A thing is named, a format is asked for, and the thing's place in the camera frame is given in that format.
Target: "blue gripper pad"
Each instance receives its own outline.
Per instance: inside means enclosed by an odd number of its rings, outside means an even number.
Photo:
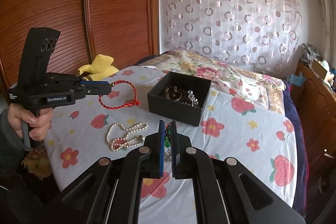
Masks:
[[[159,123],[158,140],[161,140],[159,161],[160,161],[160,177],[163,177],[163,162],[164,162],[164,152],[165,152],[165,122],[163,120],[160,120],[160,123]]]

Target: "person's arm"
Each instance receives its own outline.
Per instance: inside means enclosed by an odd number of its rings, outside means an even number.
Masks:
[[[33,130],[29,136],[34,140],[43,140],[48,132],[53,112],[50,108],[40,110],[35,117],[22,106],[11,104],[0,115],[0,178],[9,176],[17,169],[26,148],[22,141],[21,120],[29,123]]]

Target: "gray sleeve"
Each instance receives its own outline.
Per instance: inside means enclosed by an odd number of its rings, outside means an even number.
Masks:
[[[8,122],[8,109],[0,115],[0,177],[10,175],[19,166],[25,151],[23,141]]]

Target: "bed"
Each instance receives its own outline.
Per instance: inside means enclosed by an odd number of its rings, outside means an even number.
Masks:
[[[139,106],[107,110],[99,104],[97,96],[87,96],[73,106],[54,110],[45,146],[60,190],[100,157],[114,160],[129,152],[130,148],[110,151],[105,137],[112,123],[129,127],[147,122],[148,128],[142,131],[146,136],[157,132],[160,119],[170,121],[150,113],[147,103],[147,92],[170,70],[213,81],[200,126],[177,122],[178,132],[189,136],[192,145],[210,157],[237,158],[288,205],[301,212],[305,206],[305,150],[295,112],[286,116],[286,109],[293,103],[283,92],[288,91],[285,84],[190,51],[169,51],[106,78],[109,82],[121,79],[132,82],[141,101]],[[103,102],[118,106],[132,98],[132,88],[117,85],[103,97]],[[236,100],[247,103],[235,104]],[[122,136],[119,129],[113,132],[113,137]],[[139,223],[196,223],[193,195],[191,181],[172,179],[170,162],[166,162],[163,178],[143,180]]]

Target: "human hand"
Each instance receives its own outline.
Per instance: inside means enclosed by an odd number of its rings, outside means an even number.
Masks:
[[[35,117],[29,110],[24,109],[21,105],[10,104],[8,110],[8,122],[16,134],[22,138],[21,120],[33,127],[29,132],[29,137],[35,141],[41,141],[45,138],[50,127],[50,120],[53,117],[52,108],[40,110],[40,116]]]

